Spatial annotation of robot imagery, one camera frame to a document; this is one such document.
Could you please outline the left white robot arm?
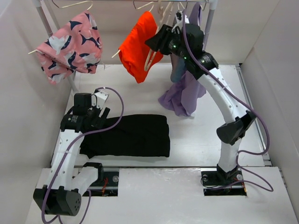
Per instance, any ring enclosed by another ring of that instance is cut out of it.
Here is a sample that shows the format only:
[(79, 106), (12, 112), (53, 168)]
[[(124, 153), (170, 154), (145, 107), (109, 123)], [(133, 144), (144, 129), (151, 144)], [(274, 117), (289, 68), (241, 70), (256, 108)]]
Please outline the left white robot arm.
[(58, 146), (47, 181), (33, 194), (44, 215), (76, 216), (87, 189), (92, 184), (103, 183), (105, 177), (101, 163), (87, 162), (77, 176), (73, 175), (73, 170), (83, 134), (103, 127), (110, 111), (104, 107), (108, 96), (104, 91), (74, 95), (74, 105), (60, 123)]

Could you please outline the black trousers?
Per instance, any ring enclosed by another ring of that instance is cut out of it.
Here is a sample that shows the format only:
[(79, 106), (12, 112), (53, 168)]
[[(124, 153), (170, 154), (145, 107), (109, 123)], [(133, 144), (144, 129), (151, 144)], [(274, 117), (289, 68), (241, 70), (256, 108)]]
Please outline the black trousers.
[(101, 155), (169, 157), (170, 148), (166, 116), (133, 114), (123, 116), (110, 130), (85, 136), (80, 153), (89, 159)]

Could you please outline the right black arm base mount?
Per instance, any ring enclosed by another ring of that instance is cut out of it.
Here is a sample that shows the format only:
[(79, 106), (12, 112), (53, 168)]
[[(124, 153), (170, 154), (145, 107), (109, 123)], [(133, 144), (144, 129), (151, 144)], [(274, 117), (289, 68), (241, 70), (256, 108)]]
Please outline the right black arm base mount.
[(221, 178), (216, 169), (202, 169), (200, 182), (204, 196), (246, 196), (241, 170), (237, 170), (227, 180)]

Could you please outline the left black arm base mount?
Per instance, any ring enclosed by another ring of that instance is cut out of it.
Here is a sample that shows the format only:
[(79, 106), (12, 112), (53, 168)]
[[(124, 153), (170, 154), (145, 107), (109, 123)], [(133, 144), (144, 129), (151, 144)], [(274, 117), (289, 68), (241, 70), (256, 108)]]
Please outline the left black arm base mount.
[(103, 168), (101, 176), (89, 187), (91, 196), (118, 196), (119, 171), (117, 168)]

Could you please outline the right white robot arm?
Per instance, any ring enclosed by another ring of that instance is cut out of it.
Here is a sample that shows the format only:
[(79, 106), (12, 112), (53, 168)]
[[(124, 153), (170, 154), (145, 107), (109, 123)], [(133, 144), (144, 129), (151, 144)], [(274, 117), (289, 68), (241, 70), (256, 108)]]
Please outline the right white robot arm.
[(198, 25), (187, 23), (181, 30), (164, 24), (145, 44), (155, 52), (163, 55), (173, 53), (182, 58), (187, 71), (205, 87), (220, 109), (225, 123), (216, 130), (221, 140), (216, 178), (226, 184), (238, 170), (237, 152), (256, 116), (224, 90), (225, 80), (217, 72), (219, 65), (210, 53), (203, 50), (203, 39), (204, 33)]

